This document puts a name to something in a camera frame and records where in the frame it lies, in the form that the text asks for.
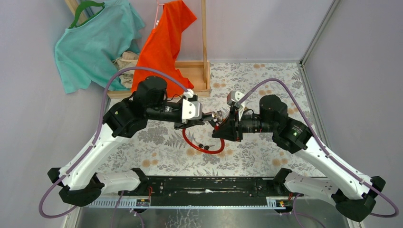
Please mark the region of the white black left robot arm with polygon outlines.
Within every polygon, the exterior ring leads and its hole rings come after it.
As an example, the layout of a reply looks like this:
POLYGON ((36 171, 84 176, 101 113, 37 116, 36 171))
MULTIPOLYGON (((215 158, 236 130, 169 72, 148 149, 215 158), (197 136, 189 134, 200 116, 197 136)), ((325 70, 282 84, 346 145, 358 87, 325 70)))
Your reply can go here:
POLYGON ((172 122, 177 129, 202 125, 202 104, 192 91, 181 100, 167 100, 167 82, 158 76, 141 81, 129 98, 116 103, 103 116, 101 127, 88 146, 61 168, 48 171, 51 181, 61 187, 64 203, 83 207, 99 196, 121 191, 142 195, 147 178, 138 169, 120 173, 100 173, 98 168, 111 152, 147 126, 149 120, 172 122))

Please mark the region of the black headed keys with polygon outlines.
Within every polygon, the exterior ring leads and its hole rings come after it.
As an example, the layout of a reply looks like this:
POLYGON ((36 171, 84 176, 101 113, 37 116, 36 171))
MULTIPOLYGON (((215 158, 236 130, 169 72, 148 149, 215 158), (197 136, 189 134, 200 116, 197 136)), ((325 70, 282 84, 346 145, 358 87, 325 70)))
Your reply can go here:
POLYGON ((208 145, 203 145, 202 143, 198 144, 198 148, 200 148, 201 150, 209 150, 210 147, 208 145))

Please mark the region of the red cable lock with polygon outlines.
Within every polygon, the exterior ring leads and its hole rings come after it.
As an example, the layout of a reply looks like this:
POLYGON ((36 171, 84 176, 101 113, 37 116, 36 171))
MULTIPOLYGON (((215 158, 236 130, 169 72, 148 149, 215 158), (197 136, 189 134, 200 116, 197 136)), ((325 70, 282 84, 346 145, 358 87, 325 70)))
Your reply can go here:
POLYGON ((216 112, 208 112, 208 113, 204 113, 201 116, 201 119, 199 120, 189 120, 188 121, 188 126, 185 126, 184 128, 182 128, 182 136, 183 139, 195 150, 200 151, 202 153, 206 153, 206 154, 219 154, 221 153, 224 148, 225 148, 225 142, 223 139, 220 139, 220 148, 218 150, 215 151, 211 151, 210 147, 207 145, 204 145, 202 143, 196 145, 194 143, 192 143, 189 138, 186 135, 186 129, 192 126, 197 126, 197 125, 204 125, 206 122, 208 122, 214 130, 218 129, 218 124, 222 123, 223 118, 222 118, 222 111, 218 110, 216 112))

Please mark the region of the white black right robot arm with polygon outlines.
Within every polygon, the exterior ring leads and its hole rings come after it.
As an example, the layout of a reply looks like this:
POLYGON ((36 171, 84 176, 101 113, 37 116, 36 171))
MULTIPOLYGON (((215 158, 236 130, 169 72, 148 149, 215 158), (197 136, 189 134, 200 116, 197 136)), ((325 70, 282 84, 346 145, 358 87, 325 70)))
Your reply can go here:
POLYGON ((246 114, 241 98, 241 92, 228 94, 230 111, 214 130, 214 138, 239 142, 245 133, 271 133, 278 147, 311 163, 327 177, 326 181, 317 180, 282 168, 272 183, 277 195, 301 193, 320 199, 357 222, 372 212, 385 186, 384 179, 359 172, 323 146, 304 123, 289 117, 287 105, 278 96, 262 97, 258 114, 246 114))

